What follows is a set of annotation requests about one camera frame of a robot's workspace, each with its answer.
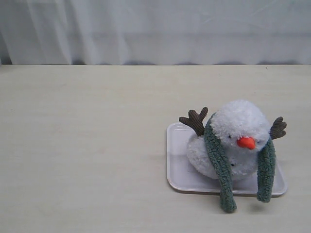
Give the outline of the white plush snowman toy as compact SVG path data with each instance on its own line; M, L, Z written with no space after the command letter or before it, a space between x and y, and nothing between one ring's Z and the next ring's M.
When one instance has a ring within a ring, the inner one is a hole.
M189 110L188 116L181 116L179 122L195 132L187 144L190 164L211 179L218 178L211 162L212 153L206 150L206 144L211 143L213 137L228 158L232 179L238 181L257 171L259 152L269 139L278 139L286 134L287 123L283 117L270 124L263 112L247 100L225 104L204 123L207 113L207 107L199 113Z

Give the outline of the white square tray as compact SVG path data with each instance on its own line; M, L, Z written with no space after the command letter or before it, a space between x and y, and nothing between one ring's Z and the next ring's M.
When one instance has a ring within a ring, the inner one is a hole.
M192 135L195 135L193 129L181 123L173 123L167 128L168 183L181 193L219 195L219 182L200 174L186 156L187 143ZM256 197L257 190L256 173L245 180L233 182L234 196ZM272 197L280 197L287 190L288 185L277 162Z

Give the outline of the green fuzzy scarf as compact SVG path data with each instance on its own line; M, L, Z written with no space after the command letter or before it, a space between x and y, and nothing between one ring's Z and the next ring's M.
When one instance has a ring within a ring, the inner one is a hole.
M276 152L273 140L283 137L287 123L283 117L278 117L272 124L268 141L255 156L255 168L257 169L257 200L269 202L272 197L272 187L276 169ZM233 213L237 209L233 197L233 168L229 162L225 149L212 132L211 120L205 126L204 142L207 157L216 171L216 177L220 184L220 207L226 213Z

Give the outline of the white backdrop curtain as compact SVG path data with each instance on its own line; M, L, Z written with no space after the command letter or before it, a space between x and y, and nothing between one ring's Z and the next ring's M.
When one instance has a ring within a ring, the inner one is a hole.
M3 0L11 65L310 64L308 0Z

